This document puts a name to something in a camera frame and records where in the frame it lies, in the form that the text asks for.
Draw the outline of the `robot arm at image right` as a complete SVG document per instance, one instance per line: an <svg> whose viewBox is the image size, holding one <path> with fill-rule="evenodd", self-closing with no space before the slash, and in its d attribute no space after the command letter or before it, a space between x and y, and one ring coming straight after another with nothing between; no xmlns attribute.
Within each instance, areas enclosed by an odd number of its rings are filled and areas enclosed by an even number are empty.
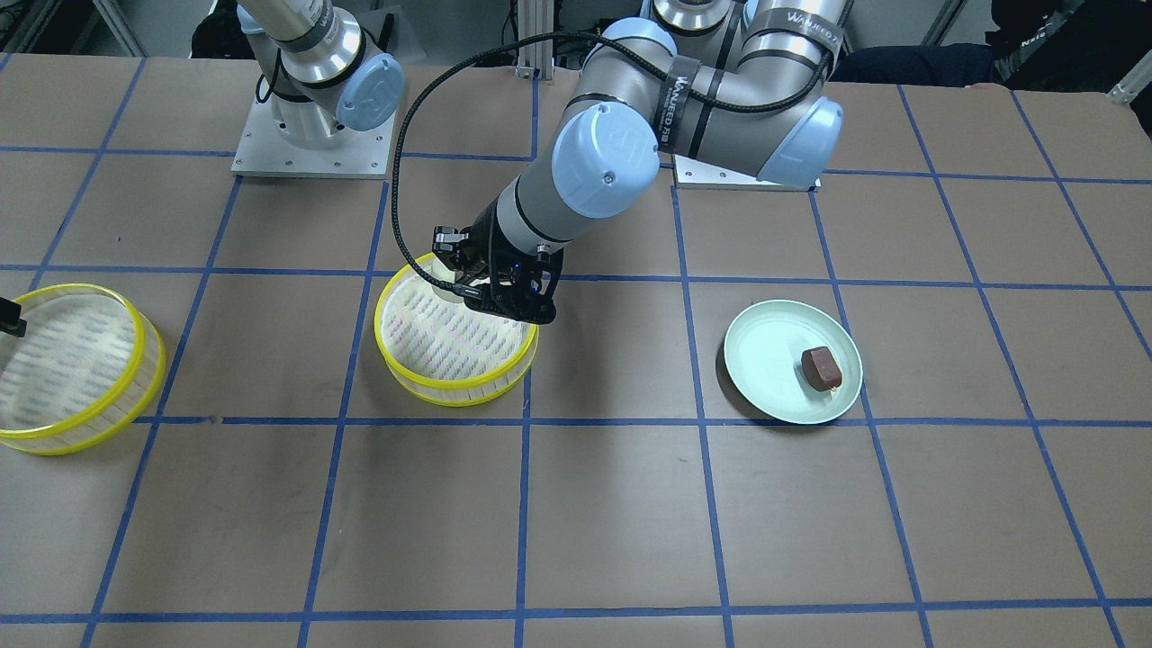
<svg viewBox="0 0 1152 648"><path fill-rule="evenodd" d="M544 325L564 246L626 212L666 153L808 189L843 111L824 82L848 1L649 1L602 33L552 142L464 229L435 229L440 297Z"/></svg>

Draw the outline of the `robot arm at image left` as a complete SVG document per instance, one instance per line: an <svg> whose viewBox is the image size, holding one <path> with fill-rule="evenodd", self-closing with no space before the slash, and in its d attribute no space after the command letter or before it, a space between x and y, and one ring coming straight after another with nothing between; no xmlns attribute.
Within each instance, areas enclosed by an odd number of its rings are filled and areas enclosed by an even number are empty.
<svg viewBox="0 0 1152 648"><path fill-rule="evenodd" d="M255 60L21 53L3 67L3 297L103 282L194 339L313 347L350 336L370 282L382 182L238 176L270 81L338 116L355 80L399 65L338 9Z"/></svg>

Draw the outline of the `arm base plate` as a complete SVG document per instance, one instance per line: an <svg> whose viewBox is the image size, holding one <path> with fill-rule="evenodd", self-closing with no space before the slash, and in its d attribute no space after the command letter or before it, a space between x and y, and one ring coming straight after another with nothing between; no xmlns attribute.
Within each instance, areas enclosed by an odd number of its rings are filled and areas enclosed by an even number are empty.
<svg viewBox="0 0 1152 648"><path fill-rule="evenodd" d="M679 188L690 190L760 190L761 193L811 193L823 188L819 179L810 187L778 184L757 180L720 166L713 166L681 156L673 157L675 182Z"/></svg>
<svg viewBox="0 0 1152 648"><path fill-rule="evenodd" d="M242 178L382 179L391 169L395 120L349 129L314 103L285 100L260 78L232 171Z"/></svg>

